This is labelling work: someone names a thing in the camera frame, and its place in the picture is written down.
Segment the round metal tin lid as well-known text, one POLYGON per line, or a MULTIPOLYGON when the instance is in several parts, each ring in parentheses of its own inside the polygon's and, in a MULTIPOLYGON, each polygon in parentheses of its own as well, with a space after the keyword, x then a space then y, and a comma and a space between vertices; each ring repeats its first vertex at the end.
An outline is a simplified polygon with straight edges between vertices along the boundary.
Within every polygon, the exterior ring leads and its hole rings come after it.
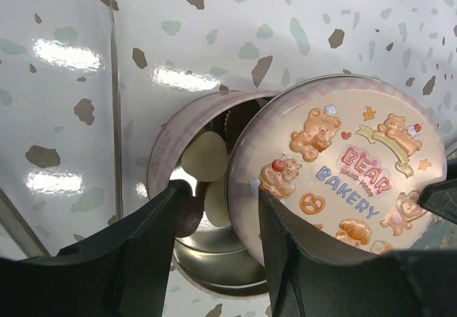
POLYGON ((271 99, 233 149, 226 202, 247 251, 263 261, 258 195, 381 255, 412 247, 433 215, 423 189, 446 178, 443 141, 417 101, 365 76, 332 75, 271 99))

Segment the metal serving tongs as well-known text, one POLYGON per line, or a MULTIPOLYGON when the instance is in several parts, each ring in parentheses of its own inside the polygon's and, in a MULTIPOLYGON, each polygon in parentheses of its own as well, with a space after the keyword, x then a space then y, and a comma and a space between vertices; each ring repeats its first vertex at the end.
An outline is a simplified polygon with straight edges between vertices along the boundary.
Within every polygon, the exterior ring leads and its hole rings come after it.
POLYGON ((118 220, 124 217, 124 190, 122 176, 122 127, 121 127, 121 97, 119 89, 119 69, 118 69, 118 52, 116 44, 116 26, 114 18, 114 0, 108 0, 111 36, 110 36, 110 54, 111 54, 111 95, 112 95, 112 114, 113 114, 113 131, 114 131, 114 178, 115 178, 115 208, 118 220))

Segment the white heart chocolate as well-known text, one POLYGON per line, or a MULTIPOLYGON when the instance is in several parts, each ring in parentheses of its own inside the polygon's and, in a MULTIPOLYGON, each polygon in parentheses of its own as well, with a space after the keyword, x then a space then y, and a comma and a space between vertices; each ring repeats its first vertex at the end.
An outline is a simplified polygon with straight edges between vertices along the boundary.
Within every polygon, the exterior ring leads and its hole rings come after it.
POLYGON ((197 181, 212 182, 221 179, 227 169, 228 152, 226 143, 214 131, 201 134, 183 152, 183 170, 197 181))
POLYGON ((224 178, 211 182, 206 189, 204 211, 207 219, 215 227, 225 227, 230 224, 225 202, 224 178))

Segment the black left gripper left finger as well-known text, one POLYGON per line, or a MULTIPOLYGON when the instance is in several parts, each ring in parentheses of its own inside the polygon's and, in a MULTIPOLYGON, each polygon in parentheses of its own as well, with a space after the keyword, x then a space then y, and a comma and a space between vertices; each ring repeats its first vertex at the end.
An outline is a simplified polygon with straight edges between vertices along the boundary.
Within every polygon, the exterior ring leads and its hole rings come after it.
POLYGON ((1 315, 161 316, 178 212, 168 188, 57 256, 3 258, 1 315))

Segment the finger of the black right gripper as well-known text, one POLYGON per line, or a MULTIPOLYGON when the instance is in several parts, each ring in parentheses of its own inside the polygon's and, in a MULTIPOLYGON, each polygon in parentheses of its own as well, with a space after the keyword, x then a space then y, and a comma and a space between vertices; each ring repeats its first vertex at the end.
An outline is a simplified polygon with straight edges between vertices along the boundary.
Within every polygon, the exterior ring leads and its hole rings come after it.
POLYGON ((456 215, 456 179, 430 184, 422 191, 421 207, 438 216, 456 215))

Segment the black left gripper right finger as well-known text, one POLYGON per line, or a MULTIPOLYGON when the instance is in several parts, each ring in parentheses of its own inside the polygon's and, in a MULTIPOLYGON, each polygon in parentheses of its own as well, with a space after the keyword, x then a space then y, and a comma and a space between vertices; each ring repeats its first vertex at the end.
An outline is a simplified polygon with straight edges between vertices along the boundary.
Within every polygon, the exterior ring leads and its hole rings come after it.
POLYGON ((376 255, 343 243, 258 194, 273 316, 455 316, 456 251, 376 255))

